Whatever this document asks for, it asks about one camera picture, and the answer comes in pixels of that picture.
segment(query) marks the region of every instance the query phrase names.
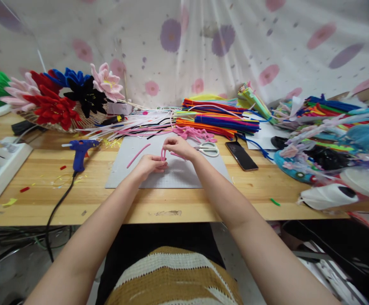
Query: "wooden table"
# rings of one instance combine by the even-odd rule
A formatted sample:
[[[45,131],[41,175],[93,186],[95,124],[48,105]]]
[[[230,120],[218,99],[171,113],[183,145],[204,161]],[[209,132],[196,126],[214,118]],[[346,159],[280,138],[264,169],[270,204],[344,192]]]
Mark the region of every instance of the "wooden table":
[[[0,139],[12,136],[11,125],[22,121],[14,114],[0,118]],[[0,196],[0,226],[46,225],[54,205],[70,184],[74,151],[61,144],[79,138],[73,134],[35,130],[24,137],[34,151]],[[266,160],[259,151],[247,150],[259,170],[244,172],[230,155],[224,137],[218,137],[218,147],[235,186],[266,220],[347,218],[345,213],[330,216],[295,202],[301,191],[310,186],[287,176]],[[118,152],[101,146],[90,150],[86,170],[77,176],[78,183],[58,209],[52,225],[80,225],[112,192],[105,189],[111,167]],[[30,190],[20,193],[20,189]],[[3,207],[11,198],[17,199]],[[281,206],[273,204],[274,198]],[[125,223],[216,222],[214,212],[203,189],[140,189]]]

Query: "hot glue gun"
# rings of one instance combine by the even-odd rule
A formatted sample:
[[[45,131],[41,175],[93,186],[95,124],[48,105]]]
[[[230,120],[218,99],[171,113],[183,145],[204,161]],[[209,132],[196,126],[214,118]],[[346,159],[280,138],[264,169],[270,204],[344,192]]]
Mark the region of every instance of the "hot glue gun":
[[[73,162],[74,172],[84,171],[84,156],[90,148],[96,147],[99,144],[100,142],[96,140],[74,140],[70,141],[69,144],[62,144],[62,147],[70,147],[71,150],[75,150]]]

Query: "smartphone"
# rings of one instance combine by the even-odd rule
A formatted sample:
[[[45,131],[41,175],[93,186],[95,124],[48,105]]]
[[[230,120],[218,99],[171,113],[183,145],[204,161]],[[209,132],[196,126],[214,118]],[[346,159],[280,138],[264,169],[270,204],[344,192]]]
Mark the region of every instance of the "smartphone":
[[[226,142],[226,146],[244,171],[257,170],[258,166],[238,142]]]

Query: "flower bouquet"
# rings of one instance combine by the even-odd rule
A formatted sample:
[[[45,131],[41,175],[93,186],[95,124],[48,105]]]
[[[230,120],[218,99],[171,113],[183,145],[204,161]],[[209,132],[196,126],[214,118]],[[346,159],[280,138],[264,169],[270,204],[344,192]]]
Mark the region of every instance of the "flower bouquet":
[[[76,129],[101,124],[107,115],[107,102],[125,97],[120,78],[107,63],[99,71],[91,64],[92,75],[66,68],[65,73],[52,69],[48,73],[25,73],[25,81],[9,79],[0,72],[0,103],[47,129],[74,133]]]

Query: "scissors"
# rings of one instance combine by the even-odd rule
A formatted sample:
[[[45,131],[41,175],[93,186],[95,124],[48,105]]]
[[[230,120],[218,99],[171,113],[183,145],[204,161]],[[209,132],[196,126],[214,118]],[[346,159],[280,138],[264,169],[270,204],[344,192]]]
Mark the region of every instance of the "scissors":
[[[217,157],[220,153],[217,145],[211,142],[201,143],[199,146],[195,147],[195,150],[198,150],[203,155],[206,155],[209,157]]]

